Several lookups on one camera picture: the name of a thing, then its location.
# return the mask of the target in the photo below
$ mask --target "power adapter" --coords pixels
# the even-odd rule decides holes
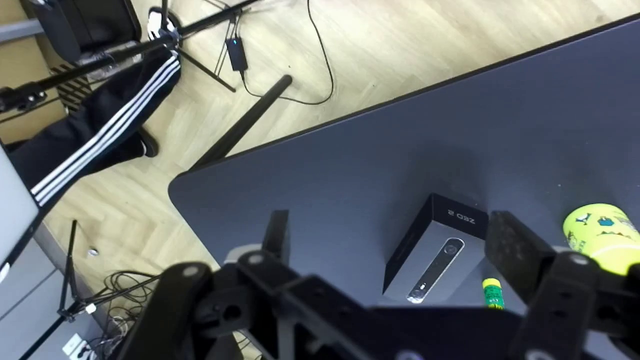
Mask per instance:
[[[247,71],[247,64],[245,64],[242,38],[231,37],[223,40],[223,45],[225,45],[227,60],[231,62],[231,71],[243,75]]]

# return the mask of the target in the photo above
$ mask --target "small green object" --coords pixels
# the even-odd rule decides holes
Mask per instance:
[[[504,295],[498,278],[483,278],[481,292],[485,308],[504,308]]]

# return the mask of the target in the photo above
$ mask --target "black chair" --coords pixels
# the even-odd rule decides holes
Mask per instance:
[[[51,48],[70,64],[84,55],[138,42],[141,37],[130,0],[34,0],[30,4]]]

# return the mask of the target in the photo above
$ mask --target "white stripe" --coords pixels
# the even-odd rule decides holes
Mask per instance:
[[[168,81],[172,75],[176,75],[176,72],[178,72],[178,67],[176,67],[170,75],[165,75],[165,77],[162,78],[162,81],[164,81],[162,84],[165,84],[165,81]],[[150,100],[150,98],[155,95],[155,90],[162,88],[162,84],[158,84],[150,95],[145,95],[144,100]],[[118,124],[118,128],[111,128],[110,135],[108,135],[108,139],[99,140],[99,142],[95,145],[95,149],[92,149],[84,158],[80,158],[78,163],[73,163],[68,173],[64,173],[64,175],[62,175],[59,178],[55,178],[50,186],[46,186],[46,188],[36,197],[37,204],[44,206],[44,204],[46,204],[64,184],[68,184],[88,163],[92,163],[104,149],[108,149],[108,147],[114,142],[114,139],[122,137],[122,133],[127,130],[130,123],[133,123],[136,117],[138,117],[141,110],[144,110],[144,106],[133,108],[133,114],[132,114],[123,124]]]
[[[120,110],[114,119],[110,119],[108,127],[104,127],[90,142],[85,142],[80,150],[76,150],[73,157],[70,157],[62,166],[57,166],[55,168],[57,178],[51,181],[47,176],[46,178],[47,184],[44,184],[44,181],[41,181],[37,184],[37,188],[32,190],[36,194],[36,201],[41,202],[41,198],[46,194],[59,188],[62,181],[76,176],[82,170],[82,166],[85,166],[104,149],[108,149],[114,142],[114,139],[120,137],[130,127],[130,123],[144,110],[145,102],[158,92],[158,88],[162,88],[162,84],[165,84],[168,78],[178,72],[178,68],[179,68],[178,62],[173,62],[173,64],[170,64],[168,71],[164,71],[164,75],[159,78],[158,78],[159,72],[155,72],[155,77],[152,78],[154,82],[147,82],[144,86],[144,90],[138,92],[138,97],[122,108],[122,110],[126,110],[126,114],[122,114],[122,110]]]
[[[64,175],[59,175],[51,184],[47,184],[44,190],[37,192],[36,201],[40,202],[40,206],[50,201],[55,190],[59,190],[72,176],[76,176],[88,163],[92,163],[104,149],[108,149],[114,139],[118,139],[122,133],[126,133],[126,128],[130,127],[130,123],[136,121],[136,117],[144,110],[144,104],[155,95],[158,88],[162,88],[170,77],[173,77],[178,72],[178,64],[173,64],[170,68],[170,75],[164,75],[150,92],[145,92],[139,102],[136,104],[136,108],[127,110],[127,114],[123,114],[123,123],[114,124],[108,135],[104,139],[99,139],[93,149],[90,149],[78,163],[73,163]]]
[[[98,142],[98,139],[108,133],[114,123],[118,123],[118,119],[127,113],[127,108],[132,108],[138,98],[144,97],[144,92],[155,82],[158,77],[162,77],[162,72],[172,67],[176,62],[176,59],[168,59],[159,68],[158,72],[144,84],[144,88],[126,104],[122,106],[101,128],[98,135],[93,135],[93,139],[90,139],[84,147],[80,147],[70,158],[65,158],[54,173],[50,173],[46,178],[41,178],[34,188],[32,188],[32,194],[37,194],[47,183],[51,183],[59,173],[64,173],[72,163],[76,163],[78,157],[82,157],[82,152],[90,147],[93,147],[93,142]]]

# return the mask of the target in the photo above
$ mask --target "wooden floor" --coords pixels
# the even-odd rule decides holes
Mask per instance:
[[[133,4],[144,23],[145,8],[158,3]],[[216,13],[203,0],[170,8],[184,25]],[[321,106],[273,104],[235,152],[629,16],[640,0],[313,0],[311,11],[334,67],[334,98]],[[252,90],[264,92],[292,75],[288,97],[317,100],[328,92],[304,0],[260,3],[242,18],[239,37]],[[223,27],[185,40],[184,51],[214,68],[221,40]],[[185,260],[216,267],[165,190],[254,102],[227,64],[221,77],[239,90],[231,95],[184,64],[179,84],[145,124],[162,154],[80,181],[46,218],[62,249],[72,218],[80,221],[73,260],[90,284],[122,269],[159,273]]]

